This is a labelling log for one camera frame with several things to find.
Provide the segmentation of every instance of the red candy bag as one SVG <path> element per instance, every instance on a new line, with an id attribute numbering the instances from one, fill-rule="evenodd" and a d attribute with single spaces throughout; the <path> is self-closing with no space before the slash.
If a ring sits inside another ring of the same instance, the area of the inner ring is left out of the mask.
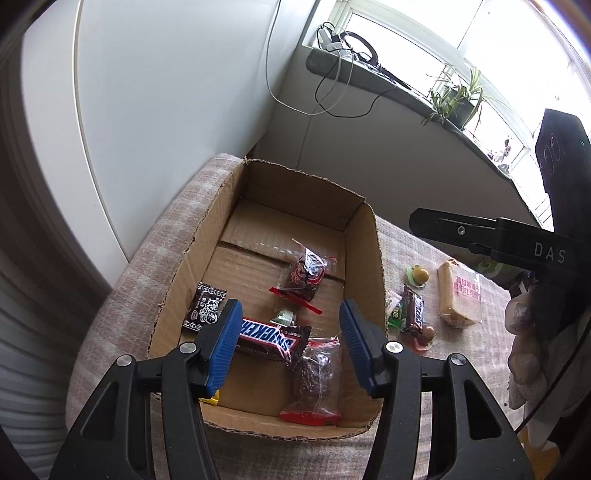
<path id="1" fill-rule="evenodd" d="M 329 262 L 336 261 L 336 259 L 332 257 L 321 257 L 297 240 L 292 240 L 304 249 L 304 253 L 299 257 L 297 262 L 291 265 L 289 272 L 281 284 L 271 287 L 269 291 L 320 315 L 322 310 L 314 307 L 310 302 L 324 278 L 324 272 Z"/>
<path id="2" fill-rule="evenodd" d="M 334 425 L 340 420 L 339 388 L 339 339 L 310 339 L 294 370 L 295 402 L 279 418 L 304 425 Z"/>

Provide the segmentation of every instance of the table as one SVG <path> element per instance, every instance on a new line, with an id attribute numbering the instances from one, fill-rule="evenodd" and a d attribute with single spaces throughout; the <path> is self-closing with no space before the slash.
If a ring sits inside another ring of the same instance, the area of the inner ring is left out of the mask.
<path id="1" fill-rule="evenodd" d="M 147 357 L 159 305 L 185 247 L 218 187 L 241 160 L 219 155 L 211 160 L 173 200 L 152 228 L 129 267 L 93 322 L 74 366 L 66 404 L 70 427 L 111 363 L 122 353 L 137 360 Z M 507 406 L 509 369 L 506 364 L 513 336 L 504 328 L 509 294 L 480 278 L 483 323 L 457 330 L 438 317 L 437 267 L 448 256 L 381 218 L 376 219 L 387 290 L 401 293 L 407 266 L 420 264 L 431 273 L 421 291 L 425 320 L 436 330 L 428 356 L 444 359 L 450 353 L 466 355 L 501 405 L 512 425 L 522 412 Z M 168 478 L 161 431 L 159 402 L 152 402 L 152 441 L 157 477 Z M 364 434 L 327 442 L 288 442 L 238 435 L 207 428 L 210 447 L 223 479 L 358 479 L 363 476 L 377 422 Z M 424 394 L 415 478 L 427 473 L 430 448 L 431 403 Z"/>

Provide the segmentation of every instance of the yellow candy wrapper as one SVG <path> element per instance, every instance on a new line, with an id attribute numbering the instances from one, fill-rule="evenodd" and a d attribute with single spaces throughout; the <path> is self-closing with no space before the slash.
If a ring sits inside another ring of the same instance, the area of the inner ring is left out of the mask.
<path id="1" fill-rule="evenodd" d="M 215 407 L 217 406 L 217 402 L 220 401 L 220 391 L 218 390 L 212 398 L 200 398 L 199 400 Z"/>

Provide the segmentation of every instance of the cardboard box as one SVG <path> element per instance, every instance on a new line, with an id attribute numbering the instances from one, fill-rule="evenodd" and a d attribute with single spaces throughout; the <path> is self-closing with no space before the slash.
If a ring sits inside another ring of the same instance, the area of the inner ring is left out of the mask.
<path id="1" fill-rule="evenodd" d="M 365 317 L 384 326 L 384 276 L 372 209 L 364 199 L 327 180 L 251 160 L 219 189 L 168 289 L 150 343 L 150 358 L 194 338 L 181 332 L 200 281 L 228 291 L 243 315 L 263 322 L 286 303 L 269 292 L 300 254 L 292 238 L 320 255 L 336 257 L 313 304 L 322 315 L 297 310 L 312 337 L 339 333 L 339 305 L 356 300 Z M 337 426 L 311 427 L 278 418 L 291 403 L 291 372 L 280 362 L 236 352 L 218 406 L 202 404 L 203 418 L 225 430 L 283 439 L 334 439 L 365 432 L 381 402 L 357 383 L 343 347 Z"/>

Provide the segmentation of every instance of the potted plant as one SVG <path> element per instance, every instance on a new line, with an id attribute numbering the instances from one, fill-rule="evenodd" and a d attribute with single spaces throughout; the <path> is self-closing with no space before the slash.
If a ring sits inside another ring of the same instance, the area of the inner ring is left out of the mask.
<path id="1" fill-rule="evenodd" d="M 451 75 L 442 72 L 442 75 L 437 78 L 437 82 L 445 84 L 443 91 L 436 91 L 435 88 L 429 90 L 435 111 L 427 115 L 421 124 L 425 126 L 438 116 L 442 125 L 445 120 L 449 120 L 460 130 L 464 130 L 466 124 L 478 113 L 478 123 L 476 124 L 478 125 L 482 113 L 482 102 L 486 99 L 479 81 L 480 70 L 476 68 L 470 70 L 468 85 L 457 85 L 453 82 Z"/>

